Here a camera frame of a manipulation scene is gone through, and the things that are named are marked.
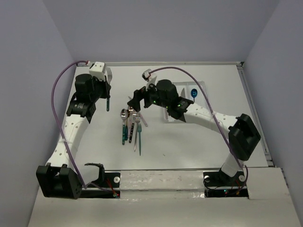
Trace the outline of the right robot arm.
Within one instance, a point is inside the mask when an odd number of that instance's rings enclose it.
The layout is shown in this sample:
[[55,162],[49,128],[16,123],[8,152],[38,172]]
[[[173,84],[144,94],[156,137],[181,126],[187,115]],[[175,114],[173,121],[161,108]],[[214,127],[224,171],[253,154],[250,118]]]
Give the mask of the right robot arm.
[[201,107],[180,96],[176,86],[167,79],[135,90],[133,98],[127,104],[139,112],[141,101],[144,101],[145,108],[151,105],[163,107],[175,120],[197,124],[223,136],[230,153],[218,173],[222,185],[230,185],[235,180],[235,175],[243,168],[245,161],[249,160],[261,139],[250,116],[229,116]]

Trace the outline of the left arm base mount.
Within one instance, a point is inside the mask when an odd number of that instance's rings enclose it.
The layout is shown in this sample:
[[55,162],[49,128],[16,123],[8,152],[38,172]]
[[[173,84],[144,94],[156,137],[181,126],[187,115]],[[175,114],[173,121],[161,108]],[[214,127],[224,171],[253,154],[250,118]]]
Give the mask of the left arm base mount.
[[87,189],[82,189],[80,198],[85,199],[119,199],[120,198],[120,172],[105,172],[104,179],[100,177],[91,182]]

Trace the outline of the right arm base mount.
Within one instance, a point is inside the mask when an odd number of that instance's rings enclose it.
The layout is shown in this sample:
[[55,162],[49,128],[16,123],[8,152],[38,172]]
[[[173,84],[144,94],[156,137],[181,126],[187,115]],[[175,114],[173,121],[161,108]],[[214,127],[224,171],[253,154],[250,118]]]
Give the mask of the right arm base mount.
[[233,178],[223,179],[219,171],[203,172],[204,193],[206,198],[248,198],[246,177],[238,171]]

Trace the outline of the blue metallic spoon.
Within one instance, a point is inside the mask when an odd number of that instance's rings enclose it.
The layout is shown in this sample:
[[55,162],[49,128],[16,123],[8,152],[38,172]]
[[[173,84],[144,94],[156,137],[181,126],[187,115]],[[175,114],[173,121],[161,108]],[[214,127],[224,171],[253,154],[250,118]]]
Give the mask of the blue metallic spoon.
[[195,98],[197,97],[197,94],[198,94],[198,90],[196,88],[193,88],[190,92],[191,94],[191,97],[193,99],[193,102],[195,102]]

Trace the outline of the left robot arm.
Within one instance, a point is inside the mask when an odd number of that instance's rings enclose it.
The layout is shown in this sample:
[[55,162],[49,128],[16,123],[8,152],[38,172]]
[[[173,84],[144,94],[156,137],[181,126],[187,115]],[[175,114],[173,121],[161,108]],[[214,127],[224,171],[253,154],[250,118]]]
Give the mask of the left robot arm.
[[36,176],[45,197],[78,199],[82,189],[93,185],[100,187],[106,180],[105,168],[100,163],[89,174],[88,182],[83,179],[74,160],[80,141],[88,128],[99,99],[110,98],[111,86],[107,76],[80,74],[75,79],[75,93],[67,108],[65,121],[59,125],[60,137],[56,148],[44,166],[38,166]]

